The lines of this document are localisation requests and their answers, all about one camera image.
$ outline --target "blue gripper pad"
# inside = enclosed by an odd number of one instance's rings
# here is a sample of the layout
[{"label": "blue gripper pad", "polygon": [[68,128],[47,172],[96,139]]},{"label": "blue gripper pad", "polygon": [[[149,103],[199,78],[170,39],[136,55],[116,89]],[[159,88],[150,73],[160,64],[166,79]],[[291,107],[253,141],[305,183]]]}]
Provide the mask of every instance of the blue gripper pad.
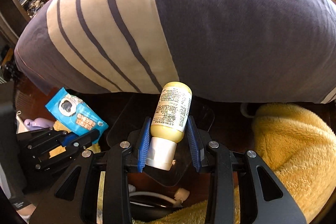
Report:
[{"label": "blue gripper pad", "polygon": [[192,118],[189,116],[185,131],[188,137],[191,158],[193,160],[193,166],[195,167],[196,171],[199,172],[202,166],[201,153],[197,144],[195,129],[197,129],[196,125],[193,122]]},{"label": "blue gripper pad", "polygon": [[141,144],[138,150],[138,172],[142,172],[142,169],[145,167],[146,164],[146,158],[147,158],[147,153],[149,149],[149,143],[151,142],[151,134],[150,134],[150,127],[151,127],[151,121],[152,119],[148,119],[147,123],[143,125],[141,131],[143,131],[142,135],[142,140]]}]

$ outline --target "white stripe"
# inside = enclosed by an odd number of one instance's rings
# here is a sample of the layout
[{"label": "white stripe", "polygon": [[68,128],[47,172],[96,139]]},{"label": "white stripe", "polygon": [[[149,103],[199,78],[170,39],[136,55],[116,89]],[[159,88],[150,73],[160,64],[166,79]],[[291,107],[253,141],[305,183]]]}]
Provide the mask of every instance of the white stripe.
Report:
[{"label": "white stripe", "polygon": [[[81,5],[82,7],[95,5],[95,0],[87,0]],[[99,12],[100,8],[97,6],[96,13]],[[87,37],[77,16],[76,0],[60,0],[60,18],[63,29],[72,45],[92,67],[117,84],[123,91],[135,92],[135,89],[111,66],[108,60],[103,58],[97,47]]]},{"label": "white stripe", "polygon": [[83,61],[78,57],[78,55],[70,48],[68,43],[64,40],[58,27],[57,1],[58,0],[52,0],[47,11],[48,33],[56,49],[64,56],[64,58],[69,62],[71,66],[73,66],[81,74],[85,75],[88,79],[111,92],[118,92],[118,89],[114,85],[106,81],[104,78],[100,77],[87,65],[85,65]]},{"label": "white stripe", "polygon": [[324,100],[321,102],[322,104],[327,104],[331,102],[332,100],[336,99],[336,87],[324,98]]},{"label": "white stripe", "polygon": [[155,0],[116,0],[116,3],[141,55],[160,85],[178,81]]},{"label": "white stripe", "polygon": [[158,93],[145,68],[133,55],[117,27],[108,0],[82,0],[82,11],[90,31],[120,70],[142,92]]}]

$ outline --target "plastic bottle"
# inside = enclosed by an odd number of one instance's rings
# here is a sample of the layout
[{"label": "plastic bottle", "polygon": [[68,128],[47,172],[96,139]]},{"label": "plastic bottle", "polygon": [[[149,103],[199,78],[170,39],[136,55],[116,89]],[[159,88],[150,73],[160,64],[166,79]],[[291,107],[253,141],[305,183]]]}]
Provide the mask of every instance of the plastic bottle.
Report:
[{"label": "plastic bottle", "polygon": [[152,125],[152,139],[146,164],[170,170],[176,145],[183,139],[192,92],[180,82],[170,82],[163,87]]}]

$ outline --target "bottle label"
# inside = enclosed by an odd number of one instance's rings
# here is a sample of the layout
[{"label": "bottle label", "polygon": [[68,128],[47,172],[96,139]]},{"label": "bottle label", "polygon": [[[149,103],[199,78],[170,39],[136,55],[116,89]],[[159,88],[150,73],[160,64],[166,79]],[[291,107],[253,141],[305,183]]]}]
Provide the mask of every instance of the bottle label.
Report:
[{"label": "bottle label", "polygon": [[183,88],[169,86],[160,96],[152,125],[166,126],[184,132],[187,123],[191,95]]}]

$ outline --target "purple object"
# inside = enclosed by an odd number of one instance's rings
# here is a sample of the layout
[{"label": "purple object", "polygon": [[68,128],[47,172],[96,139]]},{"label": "purple object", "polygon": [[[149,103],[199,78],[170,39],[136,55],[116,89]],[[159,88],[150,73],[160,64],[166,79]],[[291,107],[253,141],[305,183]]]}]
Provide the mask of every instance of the purple object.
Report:
[{"label": "purple object", "polygon": [[37,130],[42,128],[53,127],[55,122],[44,119],[44,118],[36,118],[35,120],[26,119],[24,124],[28,130]]}]

